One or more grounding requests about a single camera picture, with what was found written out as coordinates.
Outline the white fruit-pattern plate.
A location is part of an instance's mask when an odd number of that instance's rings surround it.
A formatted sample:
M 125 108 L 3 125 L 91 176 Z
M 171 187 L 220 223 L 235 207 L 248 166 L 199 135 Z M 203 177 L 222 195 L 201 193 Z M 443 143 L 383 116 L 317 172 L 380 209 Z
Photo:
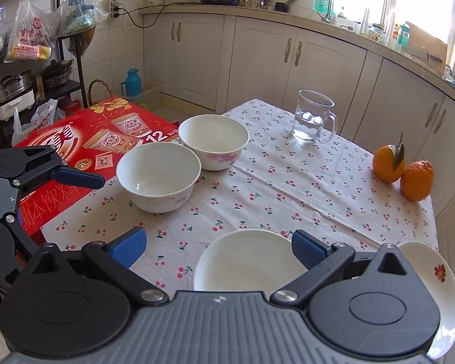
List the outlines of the white fruit-pattern plate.
M 455 275 L 437 251 L 420 241 L 407 241 L 399 249 L 439 308 L 440 325 L 428 351 L 430 358 L 439 359 L 455 343 Z

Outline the white bowl pink flowers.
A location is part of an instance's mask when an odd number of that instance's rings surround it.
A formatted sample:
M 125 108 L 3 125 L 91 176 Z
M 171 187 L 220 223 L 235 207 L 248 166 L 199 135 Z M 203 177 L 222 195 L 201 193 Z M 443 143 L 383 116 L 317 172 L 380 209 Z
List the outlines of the white bowl pink flowers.
M 231 168 L 250 140 L 244 125 L 217 114 L 186 119 L 178 128 L 178 136 L 184 146 L 197 154 L 207 171 Z

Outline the white kitchen cabinets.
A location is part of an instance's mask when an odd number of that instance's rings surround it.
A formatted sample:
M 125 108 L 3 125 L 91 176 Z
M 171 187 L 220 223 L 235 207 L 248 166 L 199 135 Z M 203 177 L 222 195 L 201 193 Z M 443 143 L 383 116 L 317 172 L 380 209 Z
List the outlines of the white kitchen cabinets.
M 294 121 L 298 91 L 334 101 L 334 137 L 371 155 L 403 135 L 434 171 L 437 248 L 455 275 L 455 89 L 419 62 L 346 30 L 245 8 L 142 10 L 144 72 L 189 114 L 260 99 Z

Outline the teal thermos flask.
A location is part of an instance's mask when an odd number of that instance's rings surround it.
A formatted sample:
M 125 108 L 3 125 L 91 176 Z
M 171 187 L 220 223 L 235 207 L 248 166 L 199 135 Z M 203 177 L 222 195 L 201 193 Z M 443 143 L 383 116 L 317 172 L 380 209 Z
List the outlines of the teal thermos flask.
M 126 79 L 120 84 L 124 96 L 135 97 L 142 93 L 142 80 L 138 72 L 137 68 L 128 70 Z

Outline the orange with leaf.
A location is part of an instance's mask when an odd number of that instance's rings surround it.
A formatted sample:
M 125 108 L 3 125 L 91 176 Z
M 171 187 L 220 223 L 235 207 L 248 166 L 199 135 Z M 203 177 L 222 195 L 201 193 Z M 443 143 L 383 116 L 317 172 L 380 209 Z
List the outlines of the orange with leaf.
M 380 147 L 372 159 L 372 172 L 384 183 L 398 181 L 405 168 L 403 135 L 397 144 Z

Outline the cherry-pattern tablecloth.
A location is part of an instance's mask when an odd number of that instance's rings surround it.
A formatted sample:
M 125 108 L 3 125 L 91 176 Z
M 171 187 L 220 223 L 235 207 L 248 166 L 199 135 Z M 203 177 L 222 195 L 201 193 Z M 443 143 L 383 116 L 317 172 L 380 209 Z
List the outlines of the cherry-pattern tablecloth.
M 229 115 L 248 129 L 247 148 L 231 168 L 202 173 L 178 210 L 144 212 L 110 181 L 46 224 L 45 239 L 62 250 L 78 250 L 140 225 L 148 247 L 133 270 L 167 293 L 192 289 L 204 249 L 239 229 L 260 228 L 285 238 L 303 229 L 359 251 L 406 241 L 437 248 L 432 202 L 411 202 L 398 184 L 380 181 L 368 151 L 340 136 L 326 144 L 300 142 L 292 135 L 292 114 L 259 100 Z

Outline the orange without leaf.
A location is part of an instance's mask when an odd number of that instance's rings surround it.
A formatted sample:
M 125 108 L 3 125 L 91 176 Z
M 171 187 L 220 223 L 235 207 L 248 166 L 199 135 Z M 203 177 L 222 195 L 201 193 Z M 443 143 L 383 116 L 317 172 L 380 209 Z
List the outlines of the orange without leaf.
M 427 160 L 408 165 L 400 178 L 400 190 L 410 201 L 422 201 L 432 191 L 434 169 Z

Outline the hanging plastic bag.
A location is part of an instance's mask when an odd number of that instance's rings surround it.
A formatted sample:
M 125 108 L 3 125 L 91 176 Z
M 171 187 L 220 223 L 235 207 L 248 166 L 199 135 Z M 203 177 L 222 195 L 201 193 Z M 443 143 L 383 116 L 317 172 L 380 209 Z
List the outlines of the hanging plastic bag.
M 30 0 L 19 0 L 4 61 L 47 61 L 56 45 L 55 35 L 53 13 L 35 7 Z

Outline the glass mug with water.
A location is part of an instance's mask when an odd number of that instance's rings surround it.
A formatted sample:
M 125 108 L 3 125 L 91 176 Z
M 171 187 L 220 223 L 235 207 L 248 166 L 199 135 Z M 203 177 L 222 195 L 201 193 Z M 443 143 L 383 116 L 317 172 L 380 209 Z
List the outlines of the glass mug with water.
M 338 118 L 331 98 L 310 89 L 298 91 L 292 134 L 306 143 L 330 142 L 338 130 Z

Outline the wooden cutting board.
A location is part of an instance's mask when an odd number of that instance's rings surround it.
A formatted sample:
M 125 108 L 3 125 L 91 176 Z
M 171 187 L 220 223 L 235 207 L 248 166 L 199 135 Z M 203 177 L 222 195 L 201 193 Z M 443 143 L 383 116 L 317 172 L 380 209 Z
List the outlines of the wooden cutting board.
M 411 22 L 406 24 L 409 27 L 409 53 L 429 62 L 445 64 L 447 44 Z

